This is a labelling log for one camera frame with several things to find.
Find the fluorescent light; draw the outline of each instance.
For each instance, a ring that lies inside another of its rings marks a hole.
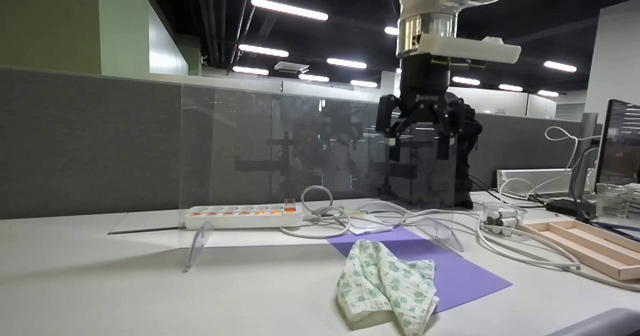
[[[572,65],[565,65],[565,64],[561,64],[559,62],[553,62],[553,61],[546,61],[544,63],[544,65],[548,68],[553,68],[556,70],[560,70],[560,71],[566,71],[566,72],[576,72],[578,71],[578,67],[572,66]]]
[[[242,72],[242,74],[254,74],[254,75],[263,75],[263,76],[269,75],[269,71],[268,70],[261,69],[261,68],[234,66],[233,67],[233,71]]]
[[[327,64],[352,68],[367,68],[367,64],[358,61],[340,60],[340,58],[327,58]]]
[[[300,79],[300,80],[318,81],[318,83],[328,83],[329,82],[329,77],[315,76],[315,74],[301,73],[301,74],[298,74],[297,78]]]
[[[246,52],[255,52],[256,54],[278,56],[279,58],[288,58],[289,52],[281,49],[273,49],[267,47],[252,46],[250,44],[241,44],[238,49]]]
[[[354,86],[359,86],[361,88],[377,88],[378,87],[377,83],[369,82],[369,81],[351,80],[351,84]]]
[[[499,85],[498,88],[501,88],[502,90],[507,90],[509,92],[522,92],[523,88],[520,86],[512,86],[512,85]]]
[[[277,3],[273,1],[251,0],[251,5],[256,6],[257,8],[264,8],[267,10],[278,11],[281,13],[308,17],[309,19],[314,19],[314,20],[327,21],[329,19],[329,15],[322,12],[306,10],[304,8],[285,5],[283,3]]]
[[[547,96],[547,97],[558,97],[558,96],[560,96],[560,94],[558,92],[547,91],[547,90],[539,90],[537,92],[537,94],[540,95],[540,96]]]
[[[467,84],[467,85],[473,85],[473,86],[480,85],[480,80],[474,80],[473,78],[454,76],[453,78],[451,78],[451,81],[458,84]]]
[[[384,27],[384,31],[387,34],[394,35],[394,36],[397,36],[400,34],[400,30],[398,30],[398,27],[387,26],[387,27]]]

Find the white power strip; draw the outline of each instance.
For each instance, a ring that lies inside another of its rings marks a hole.
[[[198,230],[205,222],[214,229],[260,229],[296,227],[302,224],[302,206],[282,204],[234,204],[229,206],[194,206],[184,215],[184,226]]]

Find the green patterned cloth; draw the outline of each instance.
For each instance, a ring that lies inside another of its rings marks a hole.
[[[338,280],[338,302],[350,322],[393,311],[407,336],[422,336],[439,298],[434,261],[402,261],[380,242],[358,240]]]

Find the wooden box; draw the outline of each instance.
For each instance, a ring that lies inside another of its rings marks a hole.
[[[521,224],[518,229],[558,244],[584,265],[613,279],[640,279],[638,242],[576,220]]]

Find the computer monitor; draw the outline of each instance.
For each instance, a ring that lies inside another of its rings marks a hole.
[[[602,128],[596,183],[627,185],[640,177],[640,106],[610,99]]]

